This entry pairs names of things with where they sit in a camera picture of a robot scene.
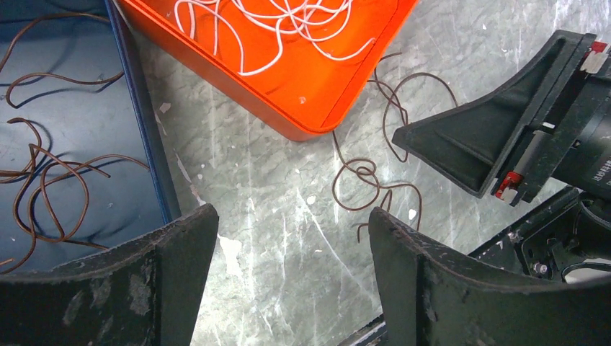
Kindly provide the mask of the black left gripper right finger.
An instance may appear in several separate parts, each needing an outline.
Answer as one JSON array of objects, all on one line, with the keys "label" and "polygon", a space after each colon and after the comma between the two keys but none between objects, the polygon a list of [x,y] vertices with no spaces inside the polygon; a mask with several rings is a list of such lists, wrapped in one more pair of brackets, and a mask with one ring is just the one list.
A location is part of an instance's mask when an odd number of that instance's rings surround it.
[{"label": "black left gripper right finger", "polygon": [[574,284],[480,262],[381,208],[369,239],[389,345],[608,345],[610,280]]}]

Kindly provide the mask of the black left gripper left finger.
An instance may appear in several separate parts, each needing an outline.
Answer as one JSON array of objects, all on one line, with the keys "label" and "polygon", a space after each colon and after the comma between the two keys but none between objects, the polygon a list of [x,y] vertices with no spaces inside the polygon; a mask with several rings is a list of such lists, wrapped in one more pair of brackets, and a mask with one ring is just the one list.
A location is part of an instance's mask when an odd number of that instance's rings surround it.
[{"label": "black left gripper left finger", "polygon": [[3,345],[188,345],[218,235],[200,206],[47,272],[1,277]]}]

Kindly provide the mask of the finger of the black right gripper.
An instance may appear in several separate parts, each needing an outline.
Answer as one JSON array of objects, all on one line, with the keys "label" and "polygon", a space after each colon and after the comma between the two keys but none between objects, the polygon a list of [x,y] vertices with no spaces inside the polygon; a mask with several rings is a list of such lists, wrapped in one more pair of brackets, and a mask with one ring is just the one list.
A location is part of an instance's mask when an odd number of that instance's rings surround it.
[{"label": "finger of the black right gripper", "polygon": [[595,78],[582,69],[592,33],[557,30],[535,57],[487,95],[395,131],[392,142],[480,198],[504,189],[533,198],[553,177],[597,192],[581,134],[597,108]]}]

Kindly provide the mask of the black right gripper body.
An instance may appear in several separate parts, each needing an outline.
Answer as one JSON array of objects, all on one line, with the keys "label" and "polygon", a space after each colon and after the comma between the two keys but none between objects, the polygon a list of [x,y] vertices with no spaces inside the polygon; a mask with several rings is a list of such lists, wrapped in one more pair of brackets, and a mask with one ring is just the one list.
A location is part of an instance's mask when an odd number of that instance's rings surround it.
[{"label": "black right gripper body", "polygon": [[565,280],[610,271],[610,47],[550,40],[509,81],[471,102],[469,151],[486,163],[480,190],[530,202],[565,187],[473,251],[512,272]]}]

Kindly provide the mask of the navy blue tray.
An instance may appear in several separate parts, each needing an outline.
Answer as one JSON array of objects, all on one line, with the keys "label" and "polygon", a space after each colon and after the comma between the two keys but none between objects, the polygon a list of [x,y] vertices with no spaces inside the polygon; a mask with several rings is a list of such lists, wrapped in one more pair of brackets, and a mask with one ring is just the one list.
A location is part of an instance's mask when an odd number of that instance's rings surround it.
[{"label": "navy blue tray", "polygon": [[113,1],[1,3],[1,272],[44,271],[180,216]]}]

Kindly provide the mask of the orange plastic bin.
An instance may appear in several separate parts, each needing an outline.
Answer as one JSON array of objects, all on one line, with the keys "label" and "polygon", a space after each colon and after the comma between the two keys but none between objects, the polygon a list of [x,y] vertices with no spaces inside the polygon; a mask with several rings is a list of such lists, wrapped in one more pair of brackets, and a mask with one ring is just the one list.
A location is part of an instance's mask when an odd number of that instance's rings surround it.
[{"label": "orange plastic bin", "polygon": [[292,141],[345,118],[415,1],[122,1],[155,44]]}]

